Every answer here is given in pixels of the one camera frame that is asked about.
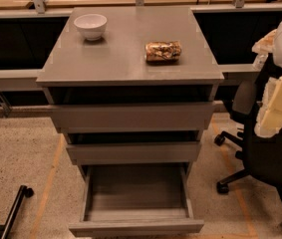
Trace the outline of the grey bottom drawer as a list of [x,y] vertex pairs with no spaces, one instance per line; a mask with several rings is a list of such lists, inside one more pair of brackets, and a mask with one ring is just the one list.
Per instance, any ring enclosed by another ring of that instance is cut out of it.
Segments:
[[91,165],[86,168],[76,237],[198,233],[180,163]]

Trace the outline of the grey drawer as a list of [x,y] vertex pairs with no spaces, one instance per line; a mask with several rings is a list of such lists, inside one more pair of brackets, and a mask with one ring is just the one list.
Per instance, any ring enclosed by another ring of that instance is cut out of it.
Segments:
[[76,237],[198,233],[180,163],[91,165],[86,168]]
[[68,144],[75,164],[129,164],[192,162],[199,155],[198,141]]
[[52,121],[61,132],[204,130],[213,102],[53,106]]

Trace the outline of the grey middle drawer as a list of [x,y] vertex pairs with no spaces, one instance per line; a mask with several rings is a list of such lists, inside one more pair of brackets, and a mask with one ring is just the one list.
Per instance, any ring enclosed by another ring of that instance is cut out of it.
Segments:
[[199,155],[198,141],[68,144],[75,164],[129,164],[192,162]]

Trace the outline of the grey top drawer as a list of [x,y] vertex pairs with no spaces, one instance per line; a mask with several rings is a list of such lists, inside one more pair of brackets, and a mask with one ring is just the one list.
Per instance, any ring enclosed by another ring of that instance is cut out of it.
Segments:
[[52,121],[61,132],[204,130],[213,102],[53,106]]

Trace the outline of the grey drawer cabinet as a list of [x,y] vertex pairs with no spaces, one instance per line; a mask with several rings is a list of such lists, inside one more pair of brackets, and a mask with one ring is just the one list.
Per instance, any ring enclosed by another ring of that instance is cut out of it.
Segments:
[[[187,7],[96,7],[108,19],[97,41],[82,37],[70,16],[37,83],[53,106],[213,102],[222,73]],[[148,62],[149,42],[179,41],[175,62]],[[198,141],[204,130],[61,132],[68,144]]]

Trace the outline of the clear plastic bottle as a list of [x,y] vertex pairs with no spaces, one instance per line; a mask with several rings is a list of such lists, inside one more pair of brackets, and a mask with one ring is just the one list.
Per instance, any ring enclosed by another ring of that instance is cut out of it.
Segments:
[[257,71],[260,71],[263,68],[267,58],[267,54],[258,54],[252,64],[253,68]]

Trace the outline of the black office chair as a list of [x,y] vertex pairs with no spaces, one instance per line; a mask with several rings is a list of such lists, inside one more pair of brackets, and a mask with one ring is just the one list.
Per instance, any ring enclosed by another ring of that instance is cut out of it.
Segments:
[[218,181],[218,193],[226,194],[229,183],[250,175],[275,187],[282,202],[282,128],[269,138],[260,137],[254,132],[256,116],[260,110],[257,100],[264,93],[266,82],[281,76],[282,68],[276,66],[269,57],[256,80],[241,82],[234,98],[224,103],[230,118],[242,123],[244,129],[237,135],[224,131],[216,136],[214,142],[221,145],[229,139],[240,146],[235,157],[242,161],[244,168]]

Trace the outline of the white ceramic bowl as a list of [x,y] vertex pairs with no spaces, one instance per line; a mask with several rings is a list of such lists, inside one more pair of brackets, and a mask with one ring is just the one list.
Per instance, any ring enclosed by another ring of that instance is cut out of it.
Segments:
[[105,33],[108,19],[100,14],[85,14],[74,21],[78,32],[87,40],[98,40]]

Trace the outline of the black chair base leg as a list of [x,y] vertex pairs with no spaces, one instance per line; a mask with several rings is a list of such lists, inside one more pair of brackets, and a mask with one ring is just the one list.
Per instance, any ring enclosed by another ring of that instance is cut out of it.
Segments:
[[18,193],[14,199],[12,207],[9,211],[7,219],[3,225],[0,225],[0,239],[8,239],[11,229],[14,225],[18,211],[24,198],[30,198],[34,195],[34,190],[26,185],[19,187]]

